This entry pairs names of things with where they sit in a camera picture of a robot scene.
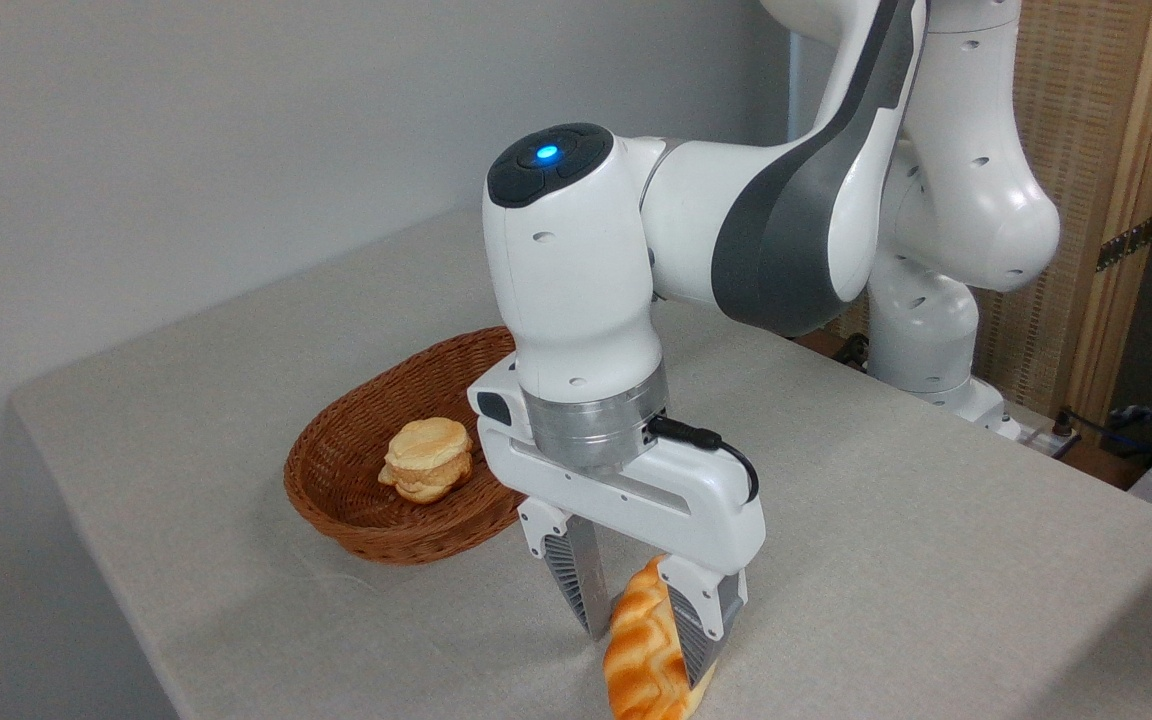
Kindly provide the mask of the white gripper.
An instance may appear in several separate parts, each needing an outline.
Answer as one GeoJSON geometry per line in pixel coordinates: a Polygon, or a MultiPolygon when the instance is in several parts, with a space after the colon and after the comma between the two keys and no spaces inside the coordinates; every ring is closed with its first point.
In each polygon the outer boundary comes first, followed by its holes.
{"type": "Polygon", "coordinates": [[[498,361],[467,396],[492,473],[529,497],[518,518],[531,555],[547,564],[573,615],[598,641],[608,632],[612,607],[594,523],[668,552],[658,574],[668,588],[687,683],[700,685],[748,602],[745,566],[765,538],[745,468],[723,452],[667,438],[617,467],[559,465],[532,441],[509,365],[508,357],[498,361]]]}

